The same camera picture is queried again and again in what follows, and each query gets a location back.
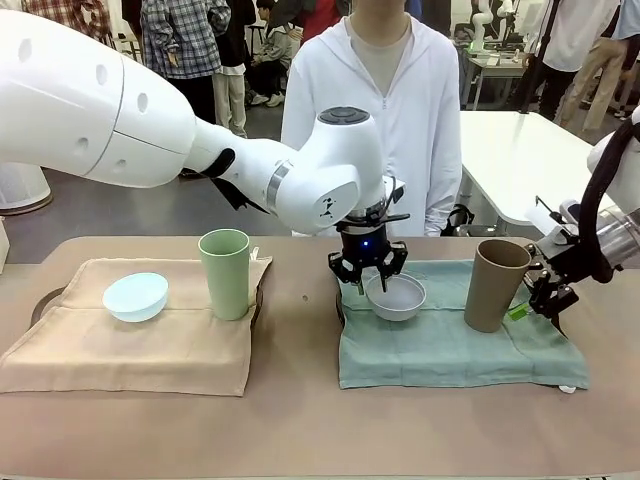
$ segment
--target green cup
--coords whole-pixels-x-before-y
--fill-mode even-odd
[[[249,237],[238,230],[214,230],[198,248],[213,313],[221,320],[244,317],[249,310]]]

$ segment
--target cup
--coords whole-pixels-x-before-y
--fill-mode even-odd
[[[529,270],[531,255],[502,239],[485,240],[476,251],[464,320],[474,330],[493,333]]]
[[[221,320],[244,317],[249,310],[249,237],[239,230],[214,230],[198,248],[213,313]]]

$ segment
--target white shoe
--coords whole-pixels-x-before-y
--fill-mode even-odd
[[[271,95],[271,98],[267,102],[267,107],[277,107],[281,103],[284,103],[284,95],[276,93],[275,95]]]
[[[251,105],[256,107],[258,105],[262,105],[263,103],[267,103],[268,101],[269,99],[264,95],[257,94],[255,97],[253,97],[253,100],[251,100]]]

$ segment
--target brown table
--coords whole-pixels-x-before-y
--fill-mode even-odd
[[[638,272],[578,287],[563,327],[588,392],[506,385],[340,391],[334,239],[255,238],[275,261],[245,397],[77,392],[0,395],[0,472],[63,478],[592,476],[640,470]],[[474,239],[413,239],[412,259],[471,258]],[[0,350],[89,258],[196,258],[195,238],[61,245],[0,304]]]

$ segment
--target black hair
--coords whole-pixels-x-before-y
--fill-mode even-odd
[[[272,10],[275,5],[275,0],[257,0],[256,2],[256,7],[266,8],[267,10]]]

